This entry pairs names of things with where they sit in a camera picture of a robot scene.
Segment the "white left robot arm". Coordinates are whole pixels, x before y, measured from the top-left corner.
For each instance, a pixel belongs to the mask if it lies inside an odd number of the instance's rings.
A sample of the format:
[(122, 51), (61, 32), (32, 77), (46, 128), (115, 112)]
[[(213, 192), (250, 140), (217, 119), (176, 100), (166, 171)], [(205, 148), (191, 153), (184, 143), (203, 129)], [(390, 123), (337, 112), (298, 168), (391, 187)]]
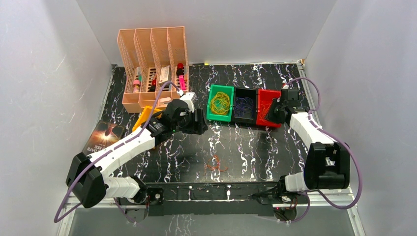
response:
[(82, 152), (74, 156), (66, 178), (68, 192), (85, 208), (108, 198), (127, 198), (140, 205), (148, 199), (145, 183), (135, 176), (112, 177), (111, 174), (176, 132), (201, 135), (207, 129), (204, 109), (194, 108), (191, 100), (175, 99), (125, 138), (88, 156)]

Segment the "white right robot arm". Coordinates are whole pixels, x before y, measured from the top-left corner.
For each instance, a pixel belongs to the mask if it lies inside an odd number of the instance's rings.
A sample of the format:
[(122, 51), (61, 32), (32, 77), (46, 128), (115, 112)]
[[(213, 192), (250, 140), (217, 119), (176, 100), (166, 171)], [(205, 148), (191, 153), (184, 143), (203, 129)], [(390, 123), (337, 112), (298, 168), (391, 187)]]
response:
[(350, 183), (350, 155), (338, 141), (322, 133), (321, 126), (301, 106), (297, 88), (284, 87), (274, 98), (265, 116), (274, 123), (286, 123), (308, 149), (303, 171), (282, 176), (277, 198), (290, 203), (297, 192), (322, 189), (345, 189)]

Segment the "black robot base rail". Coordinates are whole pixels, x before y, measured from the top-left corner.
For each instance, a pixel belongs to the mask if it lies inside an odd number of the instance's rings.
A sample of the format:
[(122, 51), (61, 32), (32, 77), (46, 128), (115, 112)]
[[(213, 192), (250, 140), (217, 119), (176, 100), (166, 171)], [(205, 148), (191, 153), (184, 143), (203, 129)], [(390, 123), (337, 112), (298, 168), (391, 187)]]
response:
[(116, 198), (124, 212), (143, 208), (145, 216), (181, 214), (273, 216), (295, 220), (307, 197), (286, 192), (282, 182), (147, 183), (138, 203)]

